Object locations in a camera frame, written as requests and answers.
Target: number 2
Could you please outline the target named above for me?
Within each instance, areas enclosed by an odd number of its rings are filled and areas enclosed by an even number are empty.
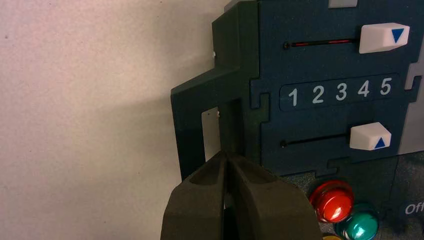
[[[359,91],[358,91],[358,95],[363,95],[364,98],[367,97],[367,95],[370,93],[370,91],[368,91],[368,84],[370,83],[370,81],[366,80],[362,87],[360,87]]]
[[[381,95],[384,96],[390,93],[390,90],[392,90],[392,86],[388,84],[387,82],[390,82],[391,80],[392,80],[391,77],[383,79],[383,83],[381,84],[381,90],[380,90]]]
[[[293,91],[290,92],[288,96],[293,97],[293,107],[296,107],[296,105],[298,104],[298,89],[293,89]]]
[[[342,94],[342,96],[339,96],[339,95],[335,96],[335,98],[336,98],[338,101],[343,101],[343,100],[345,100],[346,96],[348,95],[348,94],[346,93],[346,89],[347,89],[347,88],[348,88],[348,85],[347,85],[346,83],[340,83],[340,84],[337,86],[337,89],[338,89],[338,90],[340,90],[340,91],[338,91],[338,92]]]
[[[324,100],[320,99],[320,97],[324,94],[324,87],[323,86],[316,86],[313,89],[313,93],[315,94],[317,91],[319,91],[318,95],[313,99],[313,104],[322,104]]]

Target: white wall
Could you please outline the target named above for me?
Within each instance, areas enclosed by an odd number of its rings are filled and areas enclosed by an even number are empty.
[[[157,240],[170,90],[229,0],[0,0],[0,239]]]

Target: number 5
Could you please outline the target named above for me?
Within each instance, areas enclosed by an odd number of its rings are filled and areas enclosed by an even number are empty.
[[[384,96],[390,93],[390,90],[392,90],[392,86],[388,84],[387,82],[390,82],[391,80],[392,80],[391,77],[383,79],[383,83],[381,84],[381,90],[380,90],[381,95]]]

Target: number 3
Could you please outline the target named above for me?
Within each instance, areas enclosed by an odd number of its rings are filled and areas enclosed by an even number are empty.
[[[383,79],[383,83],[381,84],[381,90],[380,90],[381,95],[384,96],[390,93],[390,90],[392,90],[392,86],[388,84],[387,82],[390,82],[391,80],[392,80],[391,77]]]
[[[348,88],[348,85],[347,85],[346,83],[340,83],[340,84],[337,86],[337,89],[339,90],[338,92],[342,94],[342,96],[339,96],[339,95],[335,96],[335,98],[336,98],[338,101],[343,101],[343,100],[345,100],[346,96],[348,95],[348,94],[346,93],[346,89],[347,89],[347,88]]]

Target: number 1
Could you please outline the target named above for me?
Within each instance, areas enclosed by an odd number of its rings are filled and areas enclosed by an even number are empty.
[[[298,89],[293,89],[293,91],[290,92],[288,96],[293,97],[293,107],[296,107],[296,105],[298,104]]]

